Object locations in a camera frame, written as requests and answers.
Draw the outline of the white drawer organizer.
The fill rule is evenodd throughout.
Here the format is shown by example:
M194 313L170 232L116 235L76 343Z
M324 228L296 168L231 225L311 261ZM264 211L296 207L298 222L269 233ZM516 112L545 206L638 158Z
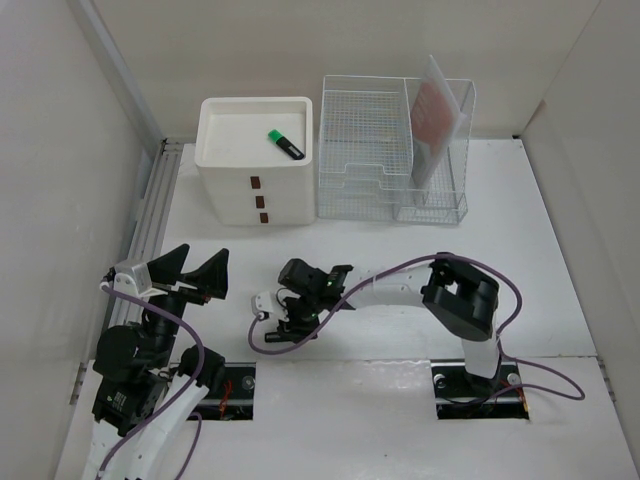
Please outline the white drawer organizer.
M305 153L294 161L276 129ZM303 96L216 97L201 104L194 162L227 226L297 226L316 218L313 104Z

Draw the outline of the green highlighter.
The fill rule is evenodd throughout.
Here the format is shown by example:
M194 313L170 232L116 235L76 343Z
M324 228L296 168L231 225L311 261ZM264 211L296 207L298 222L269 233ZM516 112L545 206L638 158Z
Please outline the green highlighter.
M296 147L287 137L278 130L272 129L267 134L268 139L281 151L294 161L301 161L305 158L305 153Z

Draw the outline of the booklet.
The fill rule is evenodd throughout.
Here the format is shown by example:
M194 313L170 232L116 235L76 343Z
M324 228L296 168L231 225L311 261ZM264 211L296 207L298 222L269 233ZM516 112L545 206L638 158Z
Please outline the booklet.
M410 111L414 146L412 180L426 190L466 115L445 76L430 55Z

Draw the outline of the yellow highlighter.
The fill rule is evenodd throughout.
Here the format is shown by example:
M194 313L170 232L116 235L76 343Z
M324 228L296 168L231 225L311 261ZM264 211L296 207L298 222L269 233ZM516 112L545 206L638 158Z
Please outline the yellow highlighter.
M278 332L269 332L264 335L266 343L283 343L287 342L287 339Z

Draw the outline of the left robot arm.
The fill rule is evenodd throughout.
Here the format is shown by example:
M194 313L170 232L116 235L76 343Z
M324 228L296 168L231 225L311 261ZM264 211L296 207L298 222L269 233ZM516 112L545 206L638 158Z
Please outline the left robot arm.
M156 478L182 425L200 420L197 405L223 387L224 357L204 346L183 315L189 304L226 298L229 251L185 272L189 250L182 244L150 261L122 261L100 282L142 314L99 337L93 369L101 382L85 479Z

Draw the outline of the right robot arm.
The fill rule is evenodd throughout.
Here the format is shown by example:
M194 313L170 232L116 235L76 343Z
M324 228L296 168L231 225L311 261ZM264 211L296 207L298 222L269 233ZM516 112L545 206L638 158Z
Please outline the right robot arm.
M464 261L436 259L380 276L348 264L325 272L292 259L278 283L294 295L283 300L284 316L276 331L265 336L268 342L302 342L319 327L324 311L424 307L461 340L465 386L484 394L499 382L501 355L494 329L499 285Z

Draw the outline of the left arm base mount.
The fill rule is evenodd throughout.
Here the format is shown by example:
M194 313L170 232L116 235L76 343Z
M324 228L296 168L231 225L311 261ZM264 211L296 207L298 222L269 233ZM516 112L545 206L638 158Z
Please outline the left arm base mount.
M195 408L205 421L250 421L254 414L255 363L228 363L222 384Z

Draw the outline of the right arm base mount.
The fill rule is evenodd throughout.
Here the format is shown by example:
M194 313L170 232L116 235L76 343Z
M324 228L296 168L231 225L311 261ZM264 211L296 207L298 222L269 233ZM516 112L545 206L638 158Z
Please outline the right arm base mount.
M462 361L431 363L439 420L529 419L516 363L503 362L493 379L469 374Z

